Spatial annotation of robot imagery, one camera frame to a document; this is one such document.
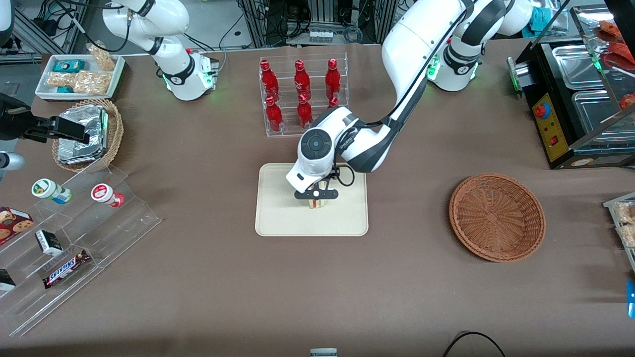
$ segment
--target white tray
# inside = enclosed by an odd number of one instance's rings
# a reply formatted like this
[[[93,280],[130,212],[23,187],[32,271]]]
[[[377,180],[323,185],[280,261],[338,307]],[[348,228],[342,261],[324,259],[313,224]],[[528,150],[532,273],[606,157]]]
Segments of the white tray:
[[[57,88],[51,88],[46,85],[48,75],[53,70],[53,65],[55,65],[55,62],[57,61],[84,60],[85,70],[90,72],[103,72],[91,55],[52,55],[51,58],[48,59],[48,63],[44,68],[44,72],[40,77],[39,83],[37,84],[36,95],[46,100],[84,100],[112,98],[115,93],[115,89],[117,88],[119,78],[121,77],[124,64],[126,63],[126,60],[123,58],[123,56],[112,55],[112,59],[115,61],[115,69],[112,71],[112,81],[110,81],[110,86],[108,86],[108,90],[106,91],[105,95],[91,95],[85,93],[57,93]]]
[[[366,175],[355,173],[355,183],[344,187],[331,181],[339,191],[337,199],[328,200],[322,208],[311,210],[305,200],[293,197],[295,190],[285,175],[293,164],[266,164],[260,168],[256,232],[265,237],[289,236],[363,236],[368,232]],[[342,169],[342,181],[352,178]]]

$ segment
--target red switch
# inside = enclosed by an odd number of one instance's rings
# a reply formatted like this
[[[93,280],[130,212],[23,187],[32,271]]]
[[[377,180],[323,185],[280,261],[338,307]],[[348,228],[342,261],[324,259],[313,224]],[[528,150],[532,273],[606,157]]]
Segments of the red switch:
[[[542,118],[545,114],[547,114],[547,108],[544,105],[539,105],[533,110],[533,115],[538,118]]]

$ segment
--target cookie box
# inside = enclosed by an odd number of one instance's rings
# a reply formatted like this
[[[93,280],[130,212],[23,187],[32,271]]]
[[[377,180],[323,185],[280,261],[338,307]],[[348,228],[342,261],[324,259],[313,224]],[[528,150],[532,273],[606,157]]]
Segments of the cookie box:
[[[28,213],[0,206],[0,245],[33,225],[33,218]]]

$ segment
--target bottle label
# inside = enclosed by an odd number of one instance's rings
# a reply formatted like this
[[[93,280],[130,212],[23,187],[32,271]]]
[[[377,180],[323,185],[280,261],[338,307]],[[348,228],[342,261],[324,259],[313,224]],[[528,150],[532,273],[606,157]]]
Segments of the bottle label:
[[[60,194],[52,196],[51,199],[53,200],[53,202],[63,205],[64,203],[70,201],[72,197],[73,193],[69,189],[62,188]]]

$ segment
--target glass display case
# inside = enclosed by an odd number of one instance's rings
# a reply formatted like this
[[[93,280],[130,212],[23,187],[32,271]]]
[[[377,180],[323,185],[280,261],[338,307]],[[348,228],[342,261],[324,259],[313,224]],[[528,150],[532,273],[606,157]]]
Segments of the glass display case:
[[[631,165],[635,33],[619,29],[633,28],[635,9],[616,0],[568,3],[560,11],[570,13],[577,35],[539,36],[508,59],[512,82],[525,94],[551,168]]]

